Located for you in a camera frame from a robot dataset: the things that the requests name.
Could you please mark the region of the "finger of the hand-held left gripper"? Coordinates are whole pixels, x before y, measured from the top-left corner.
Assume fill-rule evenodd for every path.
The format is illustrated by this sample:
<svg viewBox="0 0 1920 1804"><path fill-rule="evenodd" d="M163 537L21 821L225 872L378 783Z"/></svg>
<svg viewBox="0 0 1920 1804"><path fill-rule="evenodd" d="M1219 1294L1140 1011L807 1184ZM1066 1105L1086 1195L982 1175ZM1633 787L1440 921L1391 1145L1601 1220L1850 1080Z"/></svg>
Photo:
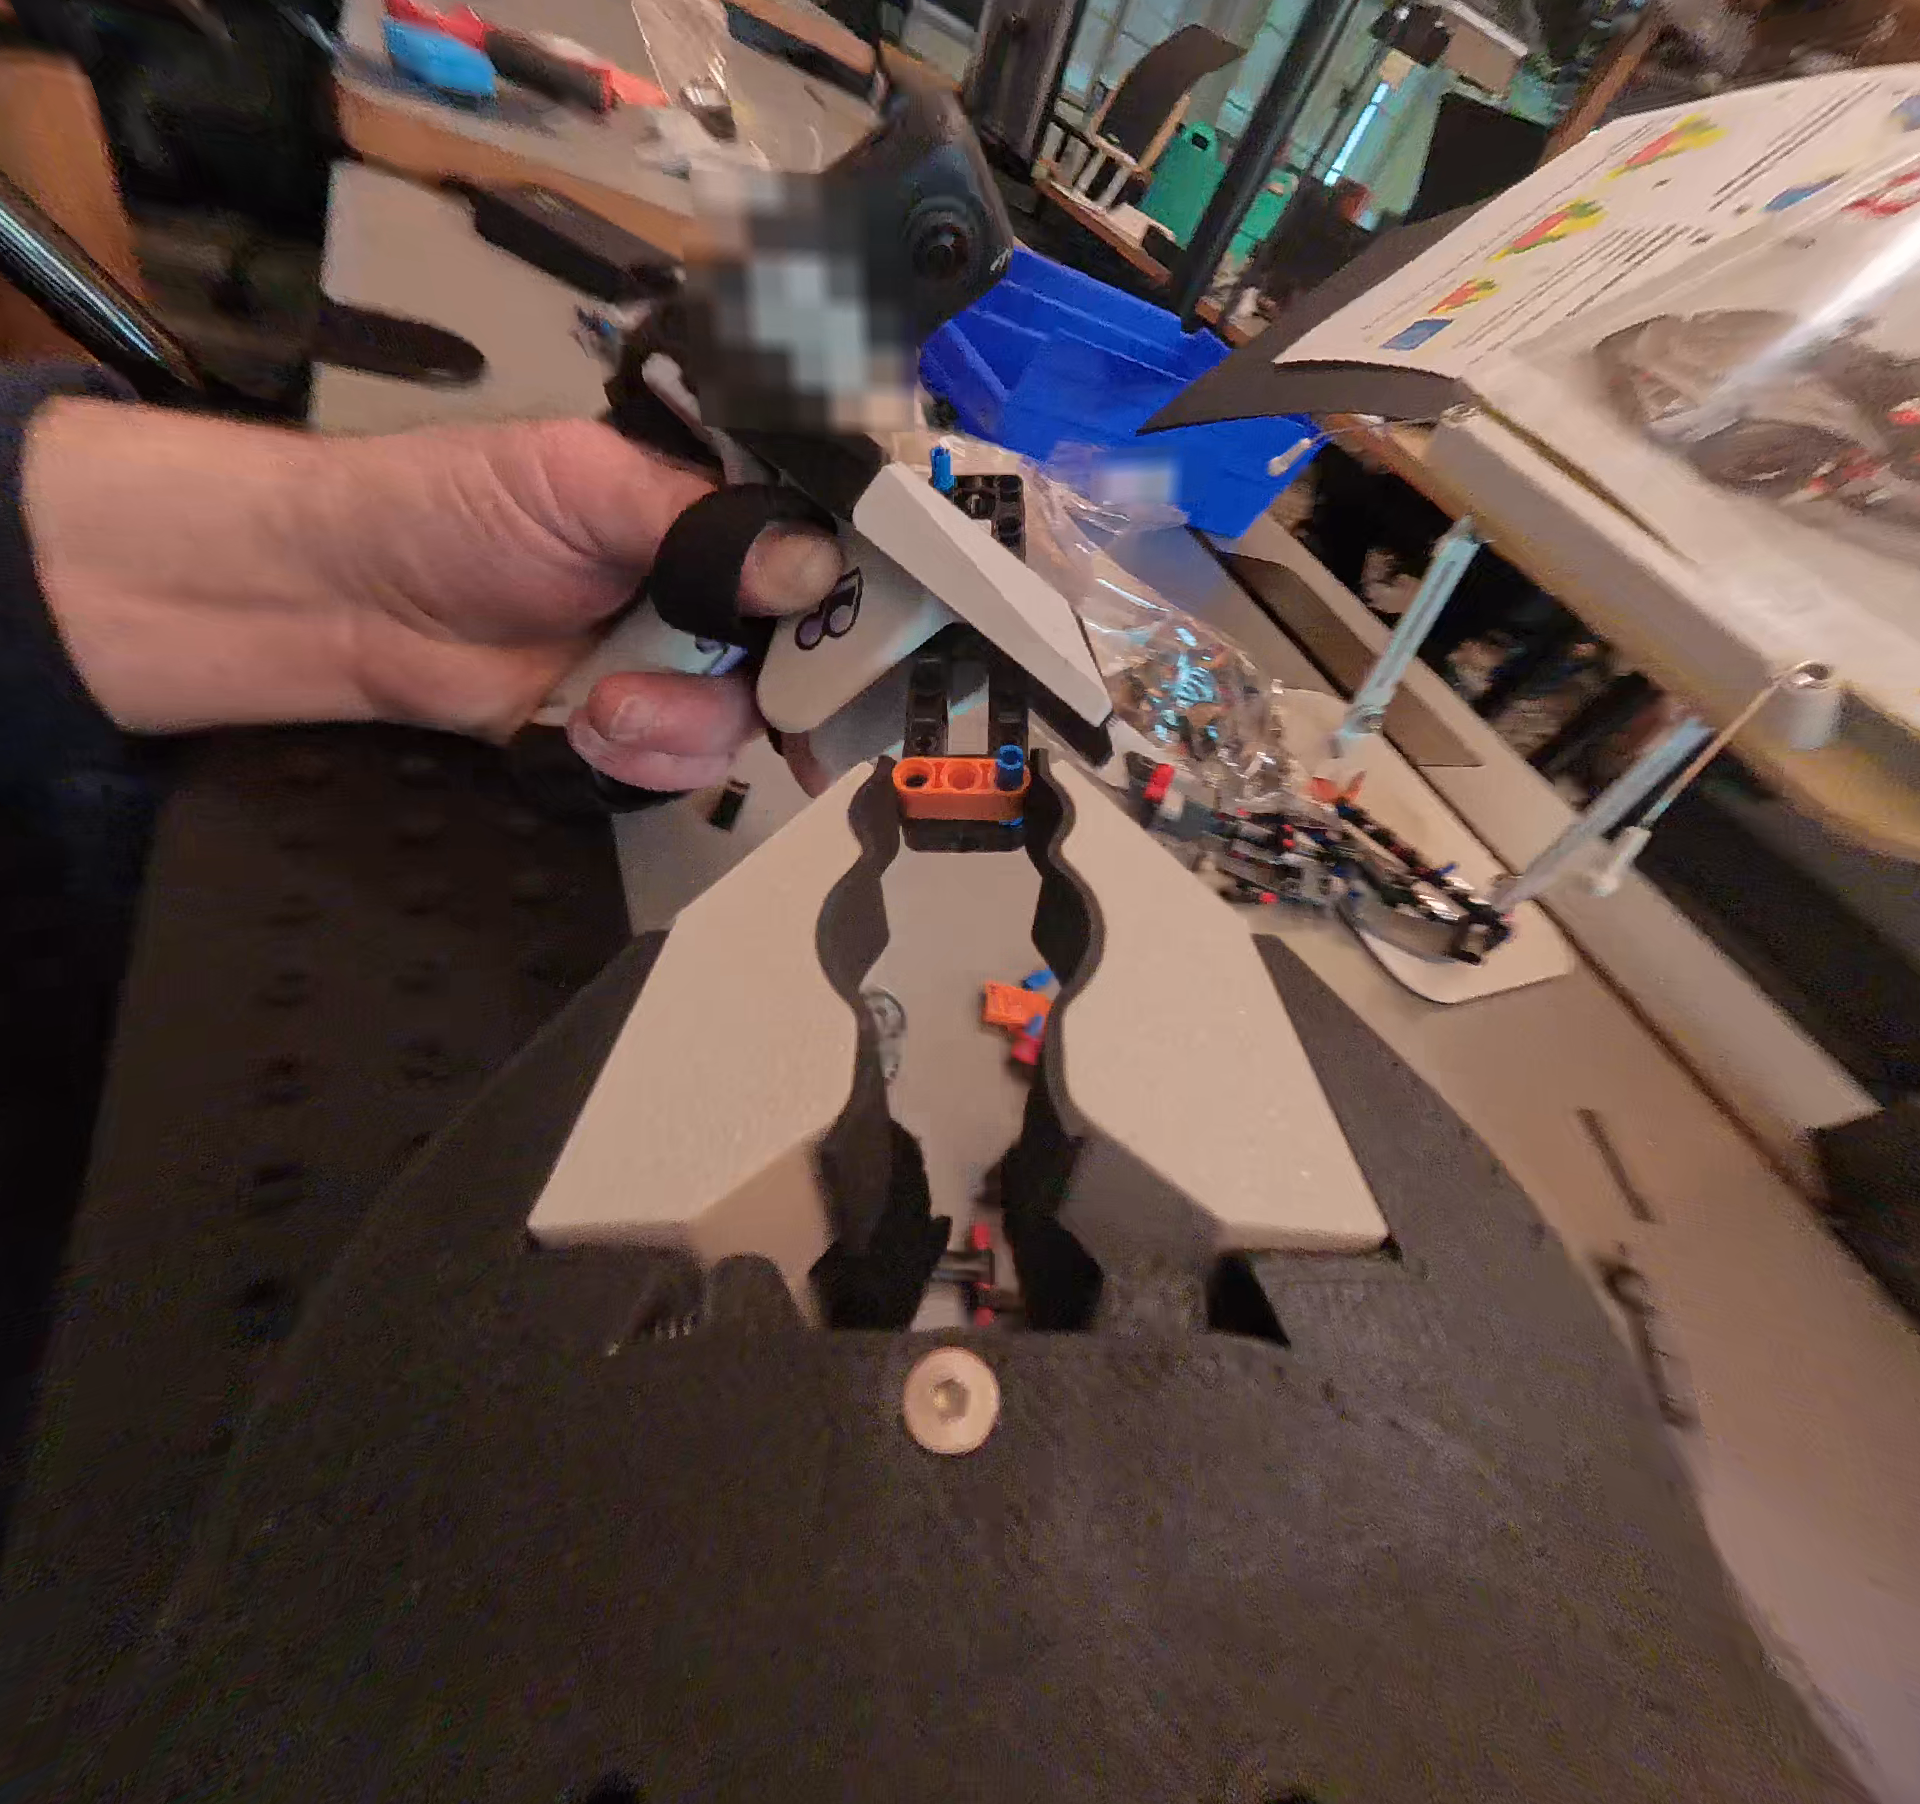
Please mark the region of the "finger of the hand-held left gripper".
<svg viewBox="0 0 1920 1804"><path fill-rule="evenodd" d="M982 635L1052 702L1043 721L1080 761L1113 761L1113 696L1075 607L947 494L886 464L852 507L852 531Z"/></svg>

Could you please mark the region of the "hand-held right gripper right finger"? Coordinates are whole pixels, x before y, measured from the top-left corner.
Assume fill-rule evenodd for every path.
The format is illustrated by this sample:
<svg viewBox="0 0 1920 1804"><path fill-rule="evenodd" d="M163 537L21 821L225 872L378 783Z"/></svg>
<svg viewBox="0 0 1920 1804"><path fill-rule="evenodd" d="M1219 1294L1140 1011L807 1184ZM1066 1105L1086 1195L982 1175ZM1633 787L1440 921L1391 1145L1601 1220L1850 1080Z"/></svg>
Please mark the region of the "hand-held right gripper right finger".
<svg viewBox="0 0 1920 1804"><path fill-rule="evenodd" d="M998 1165L1021 1321L1093 1328L1126 1282L1391 1240L1253 934L1072 761L1033 757L1033 946L1055 979Z"/></svg>

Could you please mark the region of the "black lego frame beam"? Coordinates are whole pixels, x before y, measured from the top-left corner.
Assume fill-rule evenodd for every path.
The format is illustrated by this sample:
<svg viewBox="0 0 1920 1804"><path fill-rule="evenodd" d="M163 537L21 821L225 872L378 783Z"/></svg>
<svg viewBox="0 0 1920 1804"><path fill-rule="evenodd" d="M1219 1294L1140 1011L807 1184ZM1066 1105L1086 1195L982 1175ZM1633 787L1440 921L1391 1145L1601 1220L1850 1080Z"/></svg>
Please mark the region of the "black lego frame beam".
<svg viewBox="0 0 1920 1804"><path fill-rule="evenodd" d="M929 450L929 480L990 540L1027 562L1025 480L1013 471L962 471L957 444L941 436ZM1021 689L998 678L985 636L962 622L936 631L906 663L901 759L991 752L998 743L1025 743Z"/></svg>

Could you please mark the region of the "orange lego connector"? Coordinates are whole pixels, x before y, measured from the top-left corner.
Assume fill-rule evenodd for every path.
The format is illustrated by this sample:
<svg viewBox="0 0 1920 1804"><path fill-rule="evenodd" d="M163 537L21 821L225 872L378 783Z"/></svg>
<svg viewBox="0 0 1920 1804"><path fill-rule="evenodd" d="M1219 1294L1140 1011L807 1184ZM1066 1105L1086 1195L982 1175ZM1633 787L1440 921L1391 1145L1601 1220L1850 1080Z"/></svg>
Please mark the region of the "orange lego connector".
<svg viewBox="0 0 1920 1804"><path fill-rule="evenodd" d="M909 824L1002 830L1022 824L1030 771L1027 752L1008 745L990 757L903 759L891 783Z"/></svg>

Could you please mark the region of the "clear bag of lego parts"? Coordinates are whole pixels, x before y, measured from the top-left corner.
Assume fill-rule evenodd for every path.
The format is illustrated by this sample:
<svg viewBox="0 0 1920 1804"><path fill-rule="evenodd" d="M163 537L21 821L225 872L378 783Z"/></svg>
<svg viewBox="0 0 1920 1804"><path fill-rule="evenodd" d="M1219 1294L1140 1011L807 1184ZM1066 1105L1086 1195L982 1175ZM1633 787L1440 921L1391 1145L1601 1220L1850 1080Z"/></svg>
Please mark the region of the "clear bag of lego parts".
<svg viewBox="0 0 1920 1804"><path fill-rule="evenodd" d="M1126 727L1205 783L1255 798L1300 775L1282 682L1225 636L1163 620L1126 643L1108 684Z"/></svg>

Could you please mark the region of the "dark lego axle with connector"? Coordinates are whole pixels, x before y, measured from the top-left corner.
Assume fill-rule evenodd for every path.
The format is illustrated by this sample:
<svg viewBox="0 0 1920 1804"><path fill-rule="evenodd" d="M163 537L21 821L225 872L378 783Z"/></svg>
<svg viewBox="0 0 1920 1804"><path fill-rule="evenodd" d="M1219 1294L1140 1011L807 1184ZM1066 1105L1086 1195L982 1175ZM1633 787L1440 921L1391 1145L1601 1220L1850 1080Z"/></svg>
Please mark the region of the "dark lego axle with connector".
<svg viewBox="0 0 1920 1804"><path fill-rule="evenodd" d="M1662 1423L1679 1433L1697 1430L1697 1396L1649 1275L1625 1254L1597 1256L1593 1268L1627 1328L1631 1355Z"/></svg>

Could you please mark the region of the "person's left hand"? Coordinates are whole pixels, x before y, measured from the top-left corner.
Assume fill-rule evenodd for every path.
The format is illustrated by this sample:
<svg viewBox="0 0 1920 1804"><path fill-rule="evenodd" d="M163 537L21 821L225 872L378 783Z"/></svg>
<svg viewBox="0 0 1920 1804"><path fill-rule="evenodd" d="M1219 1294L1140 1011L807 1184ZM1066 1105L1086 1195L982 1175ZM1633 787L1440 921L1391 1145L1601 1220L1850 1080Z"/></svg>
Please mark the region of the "person's left hand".
<svg viewBox="0 0 1920 1804"><path fill-rule="evenodd" d="M7 368L5 807L137 736L510 741L710 493L601 422L324 436Z"/></svg>

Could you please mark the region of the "pile of flat clear bags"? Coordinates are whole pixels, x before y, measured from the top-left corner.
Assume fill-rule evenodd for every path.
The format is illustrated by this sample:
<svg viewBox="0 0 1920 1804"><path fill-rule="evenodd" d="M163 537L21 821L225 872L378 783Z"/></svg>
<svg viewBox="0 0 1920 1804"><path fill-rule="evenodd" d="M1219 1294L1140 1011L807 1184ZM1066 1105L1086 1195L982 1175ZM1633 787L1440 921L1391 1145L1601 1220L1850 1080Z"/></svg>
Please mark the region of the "pile of flat clear bags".
<svg viewBox="0 0 1920 1804"><path fill-rule="evenodd" d="M1163 620L1190 622L1250 652L1212 617L1178 603L1158 577L1146 572L1148 554L1178 548L1190 540L1189 517L1170 496L1170 475L1126 469L1116 454L1090 444L1054 450L1036 466L1036 475L1037 493L1029 500L1027 560L1043 569L1076 609L1108 689L1126 643ZM1116 720L1124 732L1163 761L1121 717ZM1276 786L1255 798L1199 781L1227 803L1269 807L1300 787L1301 774L1292 783Z"/></svg>

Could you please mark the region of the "blue plastic bin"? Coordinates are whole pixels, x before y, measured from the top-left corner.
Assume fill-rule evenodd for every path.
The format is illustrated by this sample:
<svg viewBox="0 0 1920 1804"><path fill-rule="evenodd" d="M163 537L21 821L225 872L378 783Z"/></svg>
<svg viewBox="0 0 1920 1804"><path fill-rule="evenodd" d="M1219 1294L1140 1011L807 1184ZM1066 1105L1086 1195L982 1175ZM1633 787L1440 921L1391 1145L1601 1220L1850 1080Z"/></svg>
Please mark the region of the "blue plastic bin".
<svg viewBox="0 0 1920 1804"><path fill-rule="evenodd" d="M925 339L920 381L975 438L1236 540L1328 438L1297 415L1146 435L1225 360L1212 329L1186 331L1159 306L1017 249L985 298Z"/></svg>

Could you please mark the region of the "black pole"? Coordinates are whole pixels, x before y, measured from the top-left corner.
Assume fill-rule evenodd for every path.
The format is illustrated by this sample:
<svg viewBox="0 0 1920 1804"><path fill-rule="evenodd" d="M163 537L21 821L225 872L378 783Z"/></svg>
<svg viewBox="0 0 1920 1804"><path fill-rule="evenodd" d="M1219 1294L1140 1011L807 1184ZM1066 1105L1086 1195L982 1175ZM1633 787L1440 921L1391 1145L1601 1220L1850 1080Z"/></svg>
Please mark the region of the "black pole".
<svg viewBox="0 0 1920 1804"><path fill-rule="evenodd" d="M1280 65L1266 84L1223 178L1203 209L1196 236L1168 277L1163 298L1190 333L1202 324L1207 296L1232 236L1247 218L1253 198L1294 132L1316 86L1325 77L1359 0L1309 0Z"/></svg>

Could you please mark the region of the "flat black box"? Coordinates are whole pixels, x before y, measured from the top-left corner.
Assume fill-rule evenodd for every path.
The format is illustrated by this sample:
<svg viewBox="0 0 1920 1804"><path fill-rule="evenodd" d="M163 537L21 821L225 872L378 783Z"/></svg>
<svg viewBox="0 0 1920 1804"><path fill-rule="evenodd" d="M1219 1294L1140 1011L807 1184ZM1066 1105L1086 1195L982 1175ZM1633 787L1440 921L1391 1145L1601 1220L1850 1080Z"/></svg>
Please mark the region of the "flat black box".
<svg viewBox="0 0 1920 1804"><path fill-rule="evenodd" d="M540 185L467 187L474 232L543 277L605 303L635 303L682 279L676 256Z"/></svg>

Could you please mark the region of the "black perforated board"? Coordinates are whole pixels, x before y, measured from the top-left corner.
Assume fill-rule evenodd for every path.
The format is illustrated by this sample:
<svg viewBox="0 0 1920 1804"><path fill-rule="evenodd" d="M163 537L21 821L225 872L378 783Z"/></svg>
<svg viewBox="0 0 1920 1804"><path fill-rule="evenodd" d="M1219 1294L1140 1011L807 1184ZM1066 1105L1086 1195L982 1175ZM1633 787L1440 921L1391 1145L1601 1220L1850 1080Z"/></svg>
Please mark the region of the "black perforated board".
<svg viewBox="0 0 1920 1804"><path fill-rule="evenodd" d="M21 958L5 1188L58 1194L5 1622L140 1625L273 1349L365 1210L627 937L613 824L549 761L375 727L155 746L68 839L88 903Z"/></svg>

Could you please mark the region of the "blue block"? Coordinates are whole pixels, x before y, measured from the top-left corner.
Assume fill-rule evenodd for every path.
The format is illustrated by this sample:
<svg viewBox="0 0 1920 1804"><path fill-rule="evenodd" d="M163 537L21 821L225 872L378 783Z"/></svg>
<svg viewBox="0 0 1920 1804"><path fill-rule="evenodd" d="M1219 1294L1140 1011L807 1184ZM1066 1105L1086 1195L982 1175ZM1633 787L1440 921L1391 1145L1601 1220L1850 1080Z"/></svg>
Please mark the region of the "blue block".
<svg viewBox="0 0 1920 1804"><path fill-rule="evenodd" d="M455 106L496 99L496 71L483 46L394 14L380 21L380 35L399 79Z"/></svg>

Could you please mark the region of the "instruction booklet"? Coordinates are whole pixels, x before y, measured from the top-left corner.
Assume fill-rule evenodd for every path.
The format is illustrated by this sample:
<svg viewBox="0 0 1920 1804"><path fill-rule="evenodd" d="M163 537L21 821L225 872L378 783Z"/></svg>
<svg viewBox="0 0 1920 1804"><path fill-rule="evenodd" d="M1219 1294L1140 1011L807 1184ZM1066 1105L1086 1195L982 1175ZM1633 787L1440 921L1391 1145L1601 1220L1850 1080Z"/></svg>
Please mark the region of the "instruction booklet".
<svg viewBox="0 0 1920 1804"><path fill-rule="evenodd" d="M1917 65L1631 117L1381 236L1143 424L1418 431L1510 542L1574 490L1682 554L1917 565Z"/></svg>

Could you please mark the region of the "red handled tool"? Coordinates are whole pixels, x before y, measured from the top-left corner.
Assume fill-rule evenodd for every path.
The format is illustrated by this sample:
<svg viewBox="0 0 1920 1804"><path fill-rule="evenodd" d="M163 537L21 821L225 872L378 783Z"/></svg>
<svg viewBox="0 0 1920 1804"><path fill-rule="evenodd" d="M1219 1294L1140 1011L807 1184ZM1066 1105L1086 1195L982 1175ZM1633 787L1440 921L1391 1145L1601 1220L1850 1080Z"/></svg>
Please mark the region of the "red handled tool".
<svg viewBox="0 0 1920 1804"><path fill-rule="evenodd" d="M667 99L649 77L625 71L569 40L496 23L477 9L440 6L429 0L380 0L382 18L394 14L446 30L483 46L503 86L543 95L588 115L622 109L666 110Z"/></svg>

